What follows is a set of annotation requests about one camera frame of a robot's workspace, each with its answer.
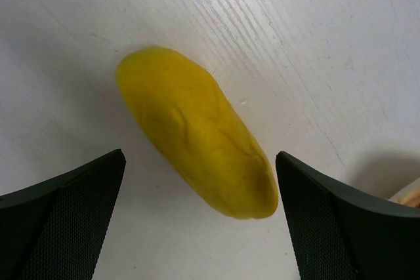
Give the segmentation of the yellow fake banana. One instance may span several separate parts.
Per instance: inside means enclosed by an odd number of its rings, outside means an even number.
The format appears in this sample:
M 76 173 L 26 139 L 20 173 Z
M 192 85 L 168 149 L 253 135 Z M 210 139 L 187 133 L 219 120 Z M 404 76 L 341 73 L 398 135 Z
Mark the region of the yellow fake banana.
M 210 207 L 240 220 L 276 212 L 268 158 L 205 68 L 148 47 L 124 57 L 115 79 L 144 135 Z

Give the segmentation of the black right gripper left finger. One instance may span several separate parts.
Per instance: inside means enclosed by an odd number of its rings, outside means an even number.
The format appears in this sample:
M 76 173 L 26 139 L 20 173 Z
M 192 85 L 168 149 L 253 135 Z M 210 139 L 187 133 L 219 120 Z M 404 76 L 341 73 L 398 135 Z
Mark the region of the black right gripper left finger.
M 92 279 L 126 160 L 111 151 L 1 196 L 2 279 Z

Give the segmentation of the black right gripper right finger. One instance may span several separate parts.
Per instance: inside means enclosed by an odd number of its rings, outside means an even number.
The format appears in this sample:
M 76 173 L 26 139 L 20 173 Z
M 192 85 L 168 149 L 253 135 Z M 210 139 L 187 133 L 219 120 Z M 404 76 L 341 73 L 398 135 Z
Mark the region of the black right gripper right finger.
M 419 211 L 276 156 L 301 279 L 418 279 Z

